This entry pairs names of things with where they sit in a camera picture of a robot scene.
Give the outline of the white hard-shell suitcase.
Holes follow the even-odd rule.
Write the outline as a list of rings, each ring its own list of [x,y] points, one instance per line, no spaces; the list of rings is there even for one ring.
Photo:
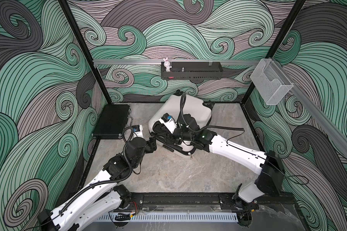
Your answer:
[[[158,136],[153,132],[153,125],[155,122],[165,114],[171,115],[174,120],[180,122],[181,125],[184,123],[180,118],[180,99],[182,92],[177,91],[175,94],[171,95],[169,99],[162,105],[162,107],[155,113],[155,115],[148,122],[148,128],[151,136],[155,136],[157,144],[166,148],[167,150],[185,157],[190,157],[196,150],[196,148],[190,144],[190,142],[185,141],[182,144],[169,144],[165,141],[163,137]],[[185,120],[187,123],[193,125],[197,124],[199,128],[203,128],[208,125],[212,117],[212,108],[214,104],[206,104],[203,100],[192,97],[190,95],[186,96],[186,101],[183,107],[183,113],[185,115]]]

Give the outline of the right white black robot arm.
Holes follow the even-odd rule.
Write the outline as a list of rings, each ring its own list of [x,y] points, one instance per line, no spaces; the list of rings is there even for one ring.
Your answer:
[[[285,178],[281,159],[273,151],[253,150],[214,132],[222,127],[210,125],[213,107],[212,102],[179,91],[150,119],[149,132],[161,146],[178,155],[192,157],[195,151],[203,150],[235,161],[256,174],[255,181],[238,186],[234,195],[237,207],[252,207],[262,196],[280,196]]]

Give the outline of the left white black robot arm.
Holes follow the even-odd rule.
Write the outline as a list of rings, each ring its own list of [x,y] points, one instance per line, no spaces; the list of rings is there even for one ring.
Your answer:
[[[98,174],[74,196],[53,210],[38,215],[38,231],[82,231],[100,216],[130,206],[131,192],[122,184],[141,165],[145,154],[157,149],[156,138],[124,137],[120,153],[109,159]]]

